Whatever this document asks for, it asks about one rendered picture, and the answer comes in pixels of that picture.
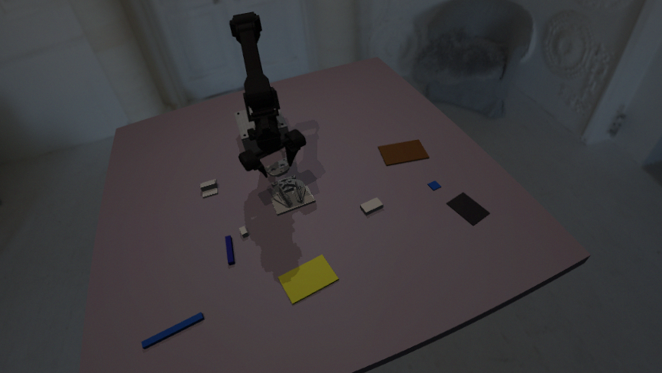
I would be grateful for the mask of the dark blue rectangular bar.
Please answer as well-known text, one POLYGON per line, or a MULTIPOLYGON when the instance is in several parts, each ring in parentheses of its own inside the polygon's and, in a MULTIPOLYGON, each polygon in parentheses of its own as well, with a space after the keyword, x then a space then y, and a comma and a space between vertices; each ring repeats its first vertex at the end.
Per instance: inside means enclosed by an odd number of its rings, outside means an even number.
POLYGON ((233 246, 232 246, 232 237, 231 236, 225 236, 225 240, 226 240, 228 263, 229 263, 229 266, 230 266, 230 265, 233 265, 235 263, 234 253, 233 253, 233 246))

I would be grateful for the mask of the brown flat rectangular plate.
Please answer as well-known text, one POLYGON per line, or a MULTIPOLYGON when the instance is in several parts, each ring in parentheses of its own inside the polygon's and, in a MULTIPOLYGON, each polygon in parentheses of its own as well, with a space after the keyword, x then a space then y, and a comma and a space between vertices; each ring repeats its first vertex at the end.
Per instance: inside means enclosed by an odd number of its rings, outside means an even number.
POLYGON ((378 146, 386 166, 430 159, 418 140, 378 146))

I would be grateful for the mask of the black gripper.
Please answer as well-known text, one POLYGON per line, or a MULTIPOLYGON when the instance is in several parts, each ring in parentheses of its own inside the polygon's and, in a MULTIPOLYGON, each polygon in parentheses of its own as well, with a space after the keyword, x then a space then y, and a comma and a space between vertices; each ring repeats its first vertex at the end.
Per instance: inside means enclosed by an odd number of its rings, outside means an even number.
POLYGON ((246 171, 260 170, 268 178, 264 165, 260 161, 261 158, 285 147, 287 162, 291 167, 295 155, 300 150, 300 147, 303 147, 304 145, 306 145, 305 137, 298 130, 294 129, 285 134, 284 139, 281 140, 281 144, 277 149, 273 151, 258 151, 256 153, 253 153, 250 149, 239 154, 239 160, 245 167, 246 171))

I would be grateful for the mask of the olive yellow flat rectangular plate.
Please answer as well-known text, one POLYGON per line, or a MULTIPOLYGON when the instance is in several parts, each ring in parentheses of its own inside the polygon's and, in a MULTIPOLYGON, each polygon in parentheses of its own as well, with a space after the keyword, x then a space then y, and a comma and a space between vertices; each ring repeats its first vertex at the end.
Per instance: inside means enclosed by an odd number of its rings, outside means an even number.
POLYGON ((320 255, 278 277, 292 305, 337 282, 339 278, 320 255))

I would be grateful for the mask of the dark blue flat bar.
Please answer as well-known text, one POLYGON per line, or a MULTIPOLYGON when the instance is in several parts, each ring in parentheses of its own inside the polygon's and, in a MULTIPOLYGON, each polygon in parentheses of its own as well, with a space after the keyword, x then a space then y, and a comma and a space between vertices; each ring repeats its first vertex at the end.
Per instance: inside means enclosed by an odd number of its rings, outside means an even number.
POLYGON ((152 347, 153 345, 156 345, 157 343, 161 342, 162 340, 164 341, 165 339, 168 339, 169 337, 178 334, 180 331, 184 331, 185 329, 201 322, 204 320, 203 313, 198 313, 195 316, 193 315, 189 319, 186 319, 175 326, 170 327, 169 329, 165 329, 164 331, 161 331, 160 333, 156 334, 155 336, 152 336, 151 338, 148 338, 147 340, 144 340, 141 342, 143 349, 147 349, 149 347, 152 347))

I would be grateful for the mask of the small blue flat square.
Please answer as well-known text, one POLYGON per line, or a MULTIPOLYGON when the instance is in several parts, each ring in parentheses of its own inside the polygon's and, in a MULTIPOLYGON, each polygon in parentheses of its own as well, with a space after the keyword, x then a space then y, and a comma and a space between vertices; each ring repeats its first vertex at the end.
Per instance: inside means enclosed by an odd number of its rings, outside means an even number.
POLYGON ((439 189, 439 188, 441 187, 436 181, 433 181, 433 182, 431 182, 431 183, 428 183, 427 185, 428 185, 432 190, 436 190, 436 189, 439 189))

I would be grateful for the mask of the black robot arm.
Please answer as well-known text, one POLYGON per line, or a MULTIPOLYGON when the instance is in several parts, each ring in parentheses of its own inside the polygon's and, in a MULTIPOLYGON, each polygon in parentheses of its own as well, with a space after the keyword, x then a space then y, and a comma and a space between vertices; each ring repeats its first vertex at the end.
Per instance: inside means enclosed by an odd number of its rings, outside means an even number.
POLYGON ((251 141, 256 140, 262 151, 273 151, 281 144, 277 117, 280 109, 277 91, 270 86, 263 74, 257 42, 261 36, 260 16, 254 12, 233 15, 229 21, 232 36, 242 45, 247 78, 244 83, 245 107, 249 122, 255 122, 255 130, 247 129, 251 141), (253 113, 249 113, 248 107, 253 113), (276 109, 276 110, 274 110, 276 109))

